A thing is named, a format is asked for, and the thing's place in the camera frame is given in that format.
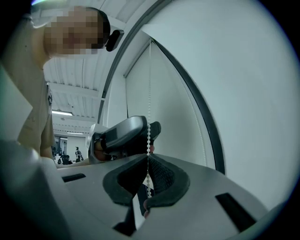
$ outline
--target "hand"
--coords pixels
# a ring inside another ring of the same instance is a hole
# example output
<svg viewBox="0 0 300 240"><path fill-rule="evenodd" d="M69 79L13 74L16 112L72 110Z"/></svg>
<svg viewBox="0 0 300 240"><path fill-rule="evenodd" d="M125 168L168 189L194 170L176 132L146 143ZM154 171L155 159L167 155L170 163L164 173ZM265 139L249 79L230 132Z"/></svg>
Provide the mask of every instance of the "hand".
<svg viewBox="0 0 300 240"><path fill-rule="evenodd" d="M150 153L154 152L154 146L150 145ZM104 154L103 148L101 147L101 142L96 142L94 145L94 155L95 157L100 161L109 161L111 160L112 156ZM117 158L122 158L122 153L120 152L120 155L117 156Z"/></svg>
<svg viewBox="0 0 300 240"><path fill-rule="evenodd" d="M147 209L147 200L144 201L143 206L146 209L146 211L144 213L144 218L147 218L147 216L149 215L149 211Z"/></svg>

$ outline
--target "curved metal frame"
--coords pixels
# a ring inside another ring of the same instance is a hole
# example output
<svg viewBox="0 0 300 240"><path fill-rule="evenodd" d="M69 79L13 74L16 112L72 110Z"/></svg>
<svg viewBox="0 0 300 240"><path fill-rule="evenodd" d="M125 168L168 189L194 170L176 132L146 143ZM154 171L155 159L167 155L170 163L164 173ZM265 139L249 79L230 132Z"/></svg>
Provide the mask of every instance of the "curved metal frame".
<svg viewBox="0 0 300 240"><path fill-rule="evenodd" d="M131 31L126 36L125 40L123 41L121 47L119 48L117 55L115 59L113 60L112 66L109 70L102 98L106 97L109 84L111 83L111 80L113 78L113 74L132 39L135 37L135 35L138 33L138 31L141 29L141 27L146 24L157 12L159 12L162 8L164 8L167 4L169 4L170 0L159 0L155 4L153 4L142 16L141 18L136 22L136 24L133 26ZM192 78L189 76L189 74L186 72L186 70L181 66L181 64L157 41L154 40L154 42L157 44L157 46L160 48L160 50L166 55L166 57L170 60L170 62L175 66L183 80L185 81L186 85L188 86L189 90L191 91L199 109L203 116L206 128L208 130L209 136L210 136L210 142L214 154L215 159L215 166L216 170L225 174L225 163L224 163L224 155L223 155L223 149L222 149L222 143L220 140L220 136L218 133L217 126L214 122L214 119L212 117L212 114L202 96L200 91L198 90L196 84L192 80ZM100 106L99 109L99 116L101 115L103 109L103 105Z"/></svg>

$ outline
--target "black device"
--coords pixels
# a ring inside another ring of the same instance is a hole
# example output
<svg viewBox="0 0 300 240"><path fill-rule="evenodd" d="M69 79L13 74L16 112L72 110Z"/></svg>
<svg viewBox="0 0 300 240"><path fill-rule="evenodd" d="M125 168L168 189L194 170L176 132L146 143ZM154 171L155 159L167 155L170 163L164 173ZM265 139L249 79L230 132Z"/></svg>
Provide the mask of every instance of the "black device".
<svg viewBox="0 0 300 240"><path fill-rule="evenodd" d="M105 45L106 46L106 50L108 52L111 52L111 51L115 50L118 47L118 45L119 45L119 43L120 43L123 35L124 35L124 31L123 30L115 30L115 31L113 31L112 34L108 38L107 44Z"/></svg>
<svg viewBox="0 0 300 240"><path fill-rule="evenodd" d="M150 144L161 132L159 122L150 124ZM146 153L147 146L147 120L144 116L132 116L102 133L95 132L92 136L89 159L93 164L101 163L94 155L94 143L100 141L105 154L123 156Z"/></svg>

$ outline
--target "black slot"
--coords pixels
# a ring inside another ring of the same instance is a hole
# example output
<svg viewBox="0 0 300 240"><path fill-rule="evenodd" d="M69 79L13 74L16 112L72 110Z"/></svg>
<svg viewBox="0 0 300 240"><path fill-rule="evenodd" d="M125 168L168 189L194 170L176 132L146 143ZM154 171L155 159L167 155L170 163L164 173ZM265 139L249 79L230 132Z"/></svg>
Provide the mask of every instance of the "black slot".
<svg viewBox="0 0 300 240"><path fill-rule="evenodd" d="M229 193L217 195L216 199L240 232L256 222Z"/></svg>
<svg viewBox="0 0 300 240"><path fill-rule="evenodd" d="M135 231L135 215L133 212L133 204L132 201L130 203L130 206L128 208L128 212L126 214L124 222L118 223L115 227L113 227L114 230L117 230L118 232L131 236Z"/></svg>
<svg viewBox="0 0 300 240"><path fill-rule="evenodd" d="M61 178L64 180L64 182L71 182L74 180L78 180L80 178L85 178L85 175L83 173L78 173L78 174L65 176L65 177L61 177Z"/></svg>

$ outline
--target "white ceiling beam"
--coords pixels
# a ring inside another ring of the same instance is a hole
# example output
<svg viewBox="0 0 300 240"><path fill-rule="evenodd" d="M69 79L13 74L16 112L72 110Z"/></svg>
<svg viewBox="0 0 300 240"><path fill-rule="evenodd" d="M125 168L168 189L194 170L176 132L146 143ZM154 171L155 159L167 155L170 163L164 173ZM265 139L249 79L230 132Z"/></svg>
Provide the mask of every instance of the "white ceiling beam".
<svg viewBox="0 0 300 240"><path fill-rule="evenodd" d="M62 116L59 115L52 115L53 124L61 124L61 125L70 125L70 126L77 126L77 127L86 127L89 128L95 123L92 121L78 121L73 119L61 119Z"/></svg>
<svg viewBox="0 0 300 240"><path fill-rule="evenodd" d="M96 122L96 118L88 118L88 117L80 117L80 116L65 116L65 115L59 115L59 114L52 114L53 118L65 118L65 119L71 119L71 120L77 120L77 121L89 121L89 122Z"/></svg>
<svg viewBox="0 0 300 240"><path fill-rule="evenodd" d="M90 132L90 128L88 127L73 127L73 126L60 125L60 124L53 124L53 129L67 131L67 132L75 132L75 133Z"/></svg>
<svg viewBox="0 0 300 240"><path fill-rule="evenodd" d="M70 137L87 137L88 134L80 134L80 135L76 135L76 134L69 134L66 131L60 131L60 130L53 130L54 135L59 135L59 136L70 136Z"/></svg>
<svg viewBox="0 0 300 240"><path fill-rule="evenodd" d="M86 98L98 98L98 91L87 88L49 82L50 90L53 92L79 95Z"/></svg>
<svg viewBox="0 0 300 240"><path fill-rule="evenodd" d="M117 28L117 29L121 29L121 30L124 30L125 27L126 27L126 23L116 19L116 18L113 18L113 17L110 17L110 16L107 16L108 17L108 21L110 23L111 26Z"/></svg>
<svg viewBox="0 0 300 240"><path fill-rule="evenodd" d="M49 9L49 10L43 10L40 14L40 17L54 17L54 16L60 16L62 15L62 12L66 11L64 8L60 9ZM117 29L125 29L126 23L108 16L108 20L111 26L117 28Z"/></svg>

